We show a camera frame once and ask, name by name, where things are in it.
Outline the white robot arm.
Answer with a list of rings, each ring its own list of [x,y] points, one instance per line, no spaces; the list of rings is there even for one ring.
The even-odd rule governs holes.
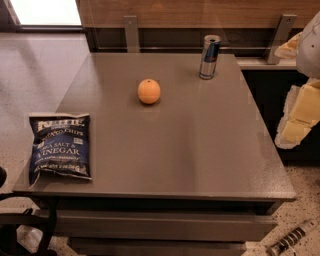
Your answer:
[[[278,148],[292,149],[320,122],[320,12],[275,55],[295,59],[297,71],[308,77],[301,87],[291,86],[274,140]]]

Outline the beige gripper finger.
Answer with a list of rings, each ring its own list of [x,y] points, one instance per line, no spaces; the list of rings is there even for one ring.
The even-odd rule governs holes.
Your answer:
[[[275,50],[275,56],[282,59],[294,59],[296,57],[298,42],[301,35],[302,33],[299,32],[298,34],[290,38],[287,42],[279,46]]]
[[[302,87],[292,86],[285,102],[281,137],[300,144],[320,121],[320,80],[309,80]]]

